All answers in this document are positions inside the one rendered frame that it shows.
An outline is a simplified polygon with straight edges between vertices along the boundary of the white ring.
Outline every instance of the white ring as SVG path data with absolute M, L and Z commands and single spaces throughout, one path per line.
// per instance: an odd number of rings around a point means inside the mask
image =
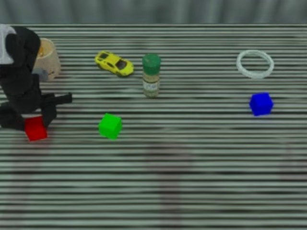
M 248 71 L 246 68 L 244 68 L 242 66 L 241 60 L 242 60 L 243 57 L 245 57 L 246 55 L 250 55 L 250 54 L 259 56 L 259 57 L 263 58 L 264 60 L 266 60 L 270 65 L 269 69 L 267 71 L 259 73 L 259 72 Z M 244 76 L 247 76 L 249 78 L 254 78 L 254 79 L 261 79 L 261 78 L 268 77 L 273 72 L 274 61 L 265 52 L 262 52 L 260 50 L 249 49 L 249 50 L 245 50 L 245 51 L 241 52 L 238 55 L 238 57 L 236 59 L 236 67 L 237 67 L 238 71 L 240 73 L 242 73 Z

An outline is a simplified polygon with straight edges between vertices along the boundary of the blue cube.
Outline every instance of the blue cube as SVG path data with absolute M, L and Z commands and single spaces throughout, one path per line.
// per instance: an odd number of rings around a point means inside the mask
M 271 113 L 273 101 L 267 92 L 252 95 L 249 106 L 254 116 L 267 115 Z

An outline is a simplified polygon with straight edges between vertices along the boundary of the toy car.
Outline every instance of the toy car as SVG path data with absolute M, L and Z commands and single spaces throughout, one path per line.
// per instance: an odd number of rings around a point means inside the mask
M 95 57 L 97 66 L 108 70 L 119 77 L 126 77 L 133 73 L 133 64 L 115 54 L 103 50 Z

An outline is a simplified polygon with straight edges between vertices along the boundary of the table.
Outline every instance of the table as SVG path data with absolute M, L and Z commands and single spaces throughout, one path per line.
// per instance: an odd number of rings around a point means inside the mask
M 54 41 L 62 62 L 42 91 L 72 92 L 73 103 L 59 106 L 49 139 L 0 130 L 0 229 L 307 227 L 306 25 L 23 26 Z M 99 70 L 103 49 L 134 75 Z M 245 49 L 270 54 L 273 74 L 242 76 Z M 163 62 L 156 99 L 142 93 L 149 52 Z M 253 117 L 257 92 L 271 94 L 271 115 Z M 115 141 L 99 136 L 104 113 L 123 120 Z

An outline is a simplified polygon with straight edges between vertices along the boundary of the spice bottle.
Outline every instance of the spice bottle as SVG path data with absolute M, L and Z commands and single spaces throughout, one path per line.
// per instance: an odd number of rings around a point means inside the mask
M 147 97 L 157 97 L 159 94 L 161 59 L 157 54 L 146 54 L 143 64 L 143 92 Z

